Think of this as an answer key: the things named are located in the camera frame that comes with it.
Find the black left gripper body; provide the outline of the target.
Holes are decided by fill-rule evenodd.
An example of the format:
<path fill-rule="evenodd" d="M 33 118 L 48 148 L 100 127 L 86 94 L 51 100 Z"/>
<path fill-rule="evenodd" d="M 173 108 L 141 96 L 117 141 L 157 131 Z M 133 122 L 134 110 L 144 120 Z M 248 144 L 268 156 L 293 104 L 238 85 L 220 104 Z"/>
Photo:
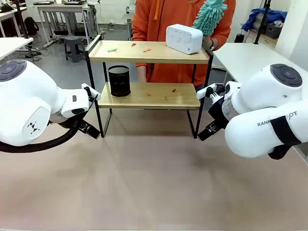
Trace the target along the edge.
<path fill-rule="evenodd" d="M 90 128 L 91 128 L 91 124 L 89 124 L 88 122 L 84 120 L 80 120 L 78 129 L 81 132 L 88 132 Z"/>

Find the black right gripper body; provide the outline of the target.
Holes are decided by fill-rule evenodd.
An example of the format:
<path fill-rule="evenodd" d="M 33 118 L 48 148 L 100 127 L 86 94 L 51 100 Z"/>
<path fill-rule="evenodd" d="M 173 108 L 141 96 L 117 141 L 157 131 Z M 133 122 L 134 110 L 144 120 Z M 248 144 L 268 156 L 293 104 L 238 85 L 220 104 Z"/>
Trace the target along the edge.
<path fill-rule="evenodd" d="M 220 129 L 225 129 L 229 121 L 224 116 L 222 111 L 224 97 L 218 95 L 210 95 L 210 99 L 212 100 L 212 106 L 208 112 L 214 121 L 208 125 L 208 129 L 209 131 L 219 131 Z"/>

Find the black mesh pen holder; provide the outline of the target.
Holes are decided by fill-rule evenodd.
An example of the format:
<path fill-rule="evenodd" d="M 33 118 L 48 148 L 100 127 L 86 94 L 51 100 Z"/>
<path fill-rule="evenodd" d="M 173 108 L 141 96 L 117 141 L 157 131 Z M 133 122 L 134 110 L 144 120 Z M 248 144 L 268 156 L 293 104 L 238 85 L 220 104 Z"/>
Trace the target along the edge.
<path fill-rule="evenodd" d="M 115 65 L 108 68 L 111 95 L 126 97 L 130 95 L 129 68 L 124 65 Z"/>

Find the white rounded clock box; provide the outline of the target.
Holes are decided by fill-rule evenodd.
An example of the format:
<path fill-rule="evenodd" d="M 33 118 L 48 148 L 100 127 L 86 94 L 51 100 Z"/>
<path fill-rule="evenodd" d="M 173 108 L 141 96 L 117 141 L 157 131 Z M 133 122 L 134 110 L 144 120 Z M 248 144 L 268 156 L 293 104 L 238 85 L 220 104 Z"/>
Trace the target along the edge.
<path fill-rule="evenodd" d="M 180 24 L 166 28 L 166 45 L 185 54 L 194 54 L 201 50 L 203 33 L 199 29 Z"/>

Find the teal chenille duster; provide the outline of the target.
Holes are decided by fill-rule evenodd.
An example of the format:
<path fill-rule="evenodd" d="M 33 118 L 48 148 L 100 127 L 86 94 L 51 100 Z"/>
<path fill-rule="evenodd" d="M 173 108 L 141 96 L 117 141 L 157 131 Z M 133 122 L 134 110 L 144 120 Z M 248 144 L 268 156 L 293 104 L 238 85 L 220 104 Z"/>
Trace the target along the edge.
<path fill-rule="evenodd" d="M 227 4 L 224 1 L 206 0 L 200 8 L 192 27 L 199 29 L 203 36 L 211 36 L 227 9 Z"/>

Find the person's right hand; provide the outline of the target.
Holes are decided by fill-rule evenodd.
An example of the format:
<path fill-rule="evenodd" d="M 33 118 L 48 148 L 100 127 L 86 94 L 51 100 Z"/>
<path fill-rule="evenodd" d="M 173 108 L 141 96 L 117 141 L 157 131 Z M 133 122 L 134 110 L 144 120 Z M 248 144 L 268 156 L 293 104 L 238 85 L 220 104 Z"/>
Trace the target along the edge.
<path fill-rule="evenodd" d="M 138 66 L 137 69 L 137 77 L 139 82 L 145 83 L 146 80 L 146 66 Z"/>

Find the large white table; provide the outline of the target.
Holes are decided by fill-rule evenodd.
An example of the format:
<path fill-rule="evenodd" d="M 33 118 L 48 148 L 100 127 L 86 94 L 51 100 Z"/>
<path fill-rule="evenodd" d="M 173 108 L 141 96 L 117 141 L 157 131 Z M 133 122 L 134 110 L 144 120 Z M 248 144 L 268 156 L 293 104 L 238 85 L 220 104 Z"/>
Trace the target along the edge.
<path fill-rule="evenodd" d="M 226 43 L 213 54 L 227 71 L 224 82 L 235 80 L 243 83 L 270 64 L 293 66 L 292 62 L 262 44 Z"/>

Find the grey plastic crate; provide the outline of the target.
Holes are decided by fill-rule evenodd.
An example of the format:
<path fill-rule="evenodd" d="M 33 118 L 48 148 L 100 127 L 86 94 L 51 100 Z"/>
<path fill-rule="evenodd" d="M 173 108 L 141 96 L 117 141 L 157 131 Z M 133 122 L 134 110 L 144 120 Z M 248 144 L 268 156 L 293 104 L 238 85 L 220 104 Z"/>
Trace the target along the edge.
<path fill-rule="evenodd" d="M 265 35 L 271 39 L 278 39 L 284 23 L 281 20 L 268 23 Z"/>

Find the black tripod pole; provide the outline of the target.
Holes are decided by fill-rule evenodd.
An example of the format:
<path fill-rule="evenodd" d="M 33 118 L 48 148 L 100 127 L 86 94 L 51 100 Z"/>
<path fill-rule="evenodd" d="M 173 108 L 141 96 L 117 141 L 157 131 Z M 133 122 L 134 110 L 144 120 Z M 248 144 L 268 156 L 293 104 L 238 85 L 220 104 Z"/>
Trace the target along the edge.
<path fill-rule="evenodd" d="M 268 15 L 268 11 L 269 11 L 269 8 L 270 8 L 270 3 L 271 3 L 271 0 L 265 0 L 264 1 L 264 14 L 263 14 L 263 18 L 262 18 L 262 21 L 261 21 L 261 24 L 260 24 L 260 27 L 258 29 L 258 32 L 257 32 L 257 36 L 256 36 L 256 39 L 254 41 L 254 44 L 257 45 L 258 44 L 258 41 L 259 41 L 259 38 L 260 38 L 260 35 L 261 35 L 261 32 L 263 30 L 263 27 L 264 27 L 264 24 L 267 20 L 267 15 Z"/>

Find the blue cloth pile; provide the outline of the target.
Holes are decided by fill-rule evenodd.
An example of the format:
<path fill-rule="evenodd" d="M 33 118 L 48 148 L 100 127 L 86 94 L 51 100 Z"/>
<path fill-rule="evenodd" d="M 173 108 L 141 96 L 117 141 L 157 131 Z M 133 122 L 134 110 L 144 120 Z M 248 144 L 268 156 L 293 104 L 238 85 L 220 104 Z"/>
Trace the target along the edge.
<path fill-rule="evenodd" d="M 251 28 L 253 28 L 253 24 L 255 21 L 259 21 L 261 23 L 265 13 L 265 8 L 256 8 L 252 9 L 251 13 L 248 17 L 248 20 L 242 25 L 241 29 L 247 32 Z M 277 10 L 268 10 L 265 23 L 273 23 L 275 21 L 284 22 L 287 17 L 286 11 L 277 11 Z"/>

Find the person in orange hoodie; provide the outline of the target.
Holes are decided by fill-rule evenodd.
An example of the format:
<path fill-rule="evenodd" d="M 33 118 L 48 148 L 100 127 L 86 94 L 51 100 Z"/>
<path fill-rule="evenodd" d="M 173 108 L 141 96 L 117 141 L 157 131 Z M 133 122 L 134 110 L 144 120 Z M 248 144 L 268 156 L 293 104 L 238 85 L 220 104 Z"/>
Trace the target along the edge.
<path fill-rule="evenodd" d="M 205 0 L 136 0 L 135 14 L 132 20 L 134 41 L 165 41 L 166 28 L 174 24 L 192 26 Z M 214 30 L 211 39 L 215 49 L 223 46 L 231 32 L 231 24 L 236 0 L 225 0 L 227 9 Z M 202 88 L 206 80 L 206 64 L 150 64 L 146 66 L 146 82 L 152 83 L 193 83 Z"/>

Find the white side table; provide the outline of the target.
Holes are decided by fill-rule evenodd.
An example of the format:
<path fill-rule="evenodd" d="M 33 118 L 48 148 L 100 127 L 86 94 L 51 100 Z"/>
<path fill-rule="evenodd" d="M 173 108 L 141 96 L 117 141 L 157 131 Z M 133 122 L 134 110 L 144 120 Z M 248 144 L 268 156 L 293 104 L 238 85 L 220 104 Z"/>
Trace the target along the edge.
<path fill-rule="evenodd" d="M 24 37 L 0 38 L 0 61 L 32 41 L 33 38 Z"/>

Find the black backpack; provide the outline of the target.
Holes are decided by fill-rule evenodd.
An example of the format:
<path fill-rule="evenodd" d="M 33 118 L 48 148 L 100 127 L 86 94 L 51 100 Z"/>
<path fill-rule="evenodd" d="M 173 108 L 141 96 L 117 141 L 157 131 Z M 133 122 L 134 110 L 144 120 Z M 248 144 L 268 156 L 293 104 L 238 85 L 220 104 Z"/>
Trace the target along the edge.
<path fill-rule="evenodd" d="M 29 36 L 34 36 L 38 33 L 39 27 L 32 17 L 27 17 L 24 20 L 24 24 L 26 26 L 27 34 Z"/>

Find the white far desk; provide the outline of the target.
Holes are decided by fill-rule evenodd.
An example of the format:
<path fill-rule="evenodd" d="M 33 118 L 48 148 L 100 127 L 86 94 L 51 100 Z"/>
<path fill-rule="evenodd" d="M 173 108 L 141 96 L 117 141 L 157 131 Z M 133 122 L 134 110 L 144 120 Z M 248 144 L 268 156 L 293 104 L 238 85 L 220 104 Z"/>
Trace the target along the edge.
<path fill-rule="evenodd" d="M 22 13 L 27 10 L 26 6 L 21 6 Z M 17 9 L 3 12 L 0 7 L 0 38 L 21 37 L 23 35 Z"/>

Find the white metal-frame desk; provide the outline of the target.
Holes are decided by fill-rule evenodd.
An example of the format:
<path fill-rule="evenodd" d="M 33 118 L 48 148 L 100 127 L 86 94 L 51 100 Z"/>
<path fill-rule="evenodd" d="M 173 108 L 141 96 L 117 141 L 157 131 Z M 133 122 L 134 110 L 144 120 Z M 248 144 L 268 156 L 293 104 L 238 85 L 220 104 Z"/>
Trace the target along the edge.
<path fill-rule="evenodd" d="M 94 3 L 87 0 L 35 0 L 48 44 L 56 39 L 76 37 L 88 44 L 99 33 Z"/>

